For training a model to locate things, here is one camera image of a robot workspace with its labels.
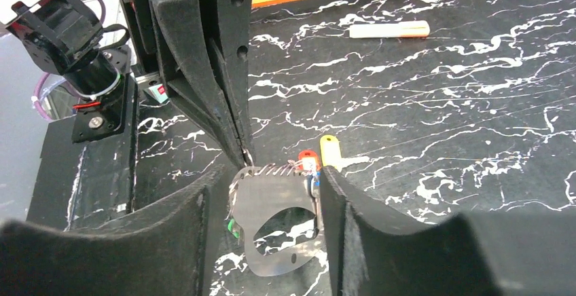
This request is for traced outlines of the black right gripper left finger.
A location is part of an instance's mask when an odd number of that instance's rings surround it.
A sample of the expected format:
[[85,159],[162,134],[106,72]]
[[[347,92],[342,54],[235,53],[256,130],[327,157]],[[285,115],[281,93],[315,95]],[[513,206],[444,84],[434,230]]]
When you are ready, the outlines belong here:
[[1,222],[2,295],[208,295],[234,171],[92,229]]

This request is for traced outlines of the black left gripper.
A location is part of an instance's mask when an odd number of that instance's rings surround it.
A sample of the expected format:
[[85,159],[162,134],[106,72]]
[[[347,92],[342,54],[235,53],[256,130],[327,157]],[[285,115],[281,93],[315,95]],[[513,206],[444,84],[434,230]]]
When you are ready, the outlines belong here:
[[[218,143],[236,168],[253,164],[248,45],[252,0],[121,0],[138,64],[158,73],[170,102]],[[209,58],[206,8],[214,24]]]

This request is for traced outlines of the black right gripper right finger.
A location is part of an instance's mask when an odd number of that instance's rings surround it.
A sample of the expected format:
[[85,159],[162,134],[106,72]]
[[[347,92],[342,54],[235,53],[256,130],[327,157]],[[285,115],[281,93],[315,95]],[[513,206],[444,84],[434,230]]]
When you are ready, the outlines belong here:
[[574,295],[573,213],[460,212],[428,225],[331,166],[320,197],[334,295]]

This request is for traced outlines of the green tagged key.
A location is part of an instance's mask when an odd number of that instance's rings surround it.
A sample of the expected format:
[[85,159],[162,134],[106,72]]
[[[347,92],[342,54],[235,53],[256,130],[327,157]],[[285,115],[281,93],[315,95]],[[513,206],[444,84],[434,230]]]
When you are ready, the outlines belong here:
[[231,218],[228,221],[227,229],[236,239],[239,239],[242,236],[242,228],[237,224],[234,218]]

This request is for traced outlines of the white metal keyring plate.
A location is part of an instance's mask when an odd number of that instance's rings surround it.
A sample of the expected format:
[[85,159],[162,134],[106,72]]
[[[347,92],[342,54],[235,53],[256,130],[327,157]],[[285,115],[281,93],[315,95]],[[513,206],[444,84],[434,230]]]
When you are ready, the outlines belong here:
[[[292,272],[308,263],[319,249],[323,237],[320,204],[308,193],[308,175],[291,164],[267,164],[247,166],[233,178],[228,219],[234,218],[242,228],[237,240],[255,275],[273,277]],[[275,252],[256,245],[265,232],[288,234],[298,219],[305,218],[312,219],[309,240],[298,242],[293,236],[292,242],[281,244]]]

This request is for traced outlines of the blue tagged key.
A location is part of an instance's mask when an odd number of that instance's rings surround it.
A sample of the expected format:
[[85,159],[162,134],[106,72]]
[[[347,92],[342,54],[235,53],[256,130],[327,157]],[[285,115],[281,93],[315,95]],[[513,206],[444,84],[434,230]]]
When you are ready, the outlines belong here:
[[320,181],[319,171],[312,171],[308,175],[308,193],[314,202],[318,202],[320,198]]

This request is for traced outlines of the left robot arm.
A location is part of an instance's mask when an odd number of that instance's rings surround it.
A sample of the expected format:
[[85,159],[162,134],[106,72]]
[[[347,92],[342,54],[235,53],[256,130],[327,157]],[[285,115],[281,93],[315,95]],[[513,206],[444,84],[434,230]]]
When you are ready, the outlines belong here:
[[[239,168],[253,163],[249,127],[248,51],[252,0],[120,0],[144,73],[158,74],[168,99],[214,139]],[[80,111],[123,111],[111,96],[121,75],[100,46],[105,29],[81,0],[23,2],[8,31],[34,63],[63,76],[83,98]]]

